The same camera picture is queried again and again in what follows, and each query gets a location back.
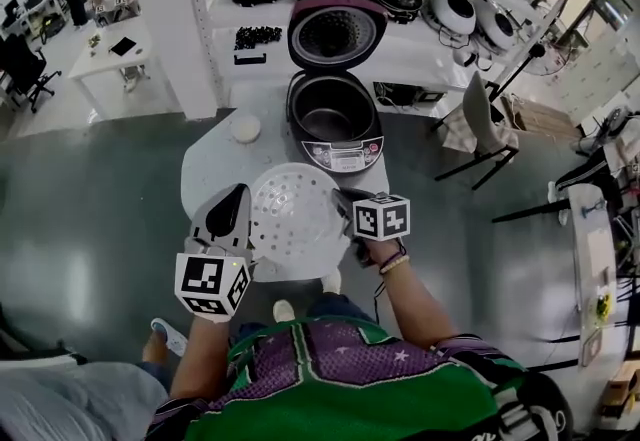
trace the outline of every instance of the white pillar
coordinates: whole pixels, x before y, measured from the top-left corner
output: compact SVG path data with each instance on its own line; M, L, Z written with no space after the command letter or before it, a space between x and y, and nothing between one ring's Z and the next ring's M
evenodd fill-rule
M189 119L213 117L221 90L203 35L208 23L203 0L139 0L156 54Z

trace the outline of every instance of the tablet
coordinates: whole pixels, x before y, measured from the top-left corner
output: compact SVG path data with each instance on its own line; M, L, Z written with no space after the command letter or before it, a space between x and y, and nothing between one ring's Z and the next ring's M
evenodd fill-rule
M122 57L125 53L136 46L136 44L137 43L135 41L131 41L128 37L123 37L118 43L111 47L110 51Z

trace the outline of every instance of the open rice cooker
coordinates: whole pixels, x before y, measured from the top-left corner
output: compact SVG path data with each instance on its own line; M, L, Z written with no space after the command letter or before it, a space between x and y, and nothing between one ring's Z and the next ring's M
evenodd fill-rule
M338 174L373 166L384 146L373 100L346 70L366 61L387 27L369 0L301 0L288 31L291 59L303 71L287 93L287 120L303 154Z

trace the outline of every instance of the rice cooker control panel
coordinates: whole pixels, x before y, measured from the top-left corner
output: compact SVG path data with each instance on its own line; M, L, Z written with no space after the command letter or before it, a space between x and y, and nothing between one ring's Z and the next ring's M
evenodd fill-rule
M303 142L309 158L320 168L332 173L356 173L368 169L382 154L384 137L366 141L332 144Z

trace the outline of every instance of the green floor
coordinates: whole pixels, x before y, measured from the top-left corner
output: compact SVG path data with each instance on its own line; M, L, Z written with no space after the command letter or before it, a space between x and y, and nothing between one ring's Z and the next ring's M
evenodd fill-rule
M190 317L173 296L175 254L189 227L180 170L185 150L216 122L168 114L0 145L0 302L20 333L38 347L62 339L90 359L136 361L153 317L187 331ZM570 228L551 215L490 220L545 202L547 181L580 159L566 144L525 134L515 162L472 193L491 164L435 182L469 156L443 150L430 123L383 116L392 191L412 201L414 267L461 330L527 366L576 358L576 344L554 350L544 341L577 329ZM350 254L341 270L345 293L373 314L379 278ZM254 283L234 326L272 322L279 298L302 313L319 293L317 282ZM384 297L379 310L396 333ZM584 421L597 396L585 402L583 388L608 378L618 345L601 367L556 376Z

